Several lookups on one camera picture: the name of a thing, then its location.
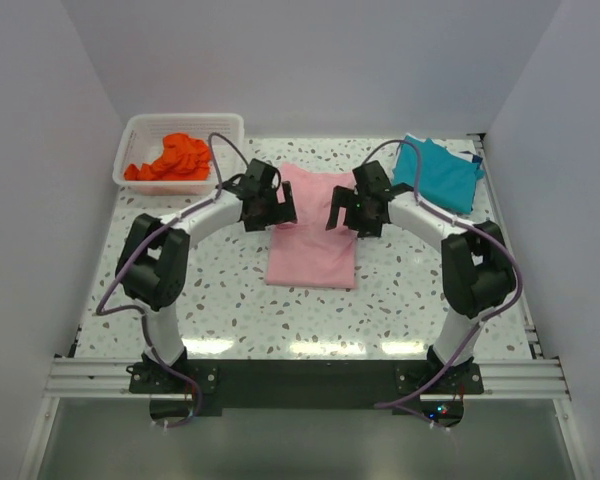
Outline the pink t shirt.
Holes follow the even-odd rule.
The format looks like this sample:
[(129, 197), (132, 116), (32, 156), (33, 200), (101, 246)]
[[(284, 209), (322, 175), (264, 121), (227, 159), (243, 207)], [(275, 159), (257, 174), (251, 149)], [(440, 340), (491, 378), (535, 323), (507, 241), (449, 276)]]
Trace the pink t shirt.
[(356, 234), (343, 224), (328, 230), (333, 190), (352, 188), (351, 173), (312, 173), (280, 167), (291, 185), (297, 221), (276, 226), (271, 235), (268, 285), (352, 289), (356, 286)]

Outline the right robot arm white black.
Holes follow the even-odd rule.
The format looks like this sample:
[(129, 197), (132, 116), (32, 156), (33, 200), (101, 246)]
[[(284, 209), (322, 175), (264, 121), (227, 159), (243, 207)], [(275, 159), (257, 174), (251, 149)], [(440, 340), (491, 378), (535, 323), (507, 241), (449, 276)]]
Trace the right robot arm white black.
[(428, 386), (449, 392), (461, 380), (459, 365), (474, 357), (483, 324), (521, 295), (519, 267), (500, 227), (463, 221), (427, 202), (414, 185), (390, 183), (377, 161), (353, 170), (355, 185), (333, 189), (326, 228), (343, 224), (359, 237), (379, 237), (393, 225), (416, 235), (441, 256), (443, 294), (448, 303), (442, 330), (429, 348)]

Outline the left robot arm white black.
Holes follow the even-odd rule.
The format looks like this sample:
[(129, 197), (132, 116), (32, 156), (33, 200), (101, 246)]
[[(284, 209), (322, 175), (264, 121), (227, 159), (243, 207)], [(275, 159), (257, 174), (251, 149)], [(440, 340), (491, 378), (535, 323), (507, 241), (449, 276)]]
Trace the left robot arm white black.
[(189, 252), (215, 232), (241, 223), (246, 232), (295, 223), (291, 183), (279, 169), (252, 160), (245, 172), (218, 185), (197, 203), (162, 217), (141, 214), (133, 221), (116, 266), (128, 306), (140, 315), (144, 358), (155, 364), (151, 378), (165, 392), (187, 380), (186, 348), (176, 302), (185, 285)]

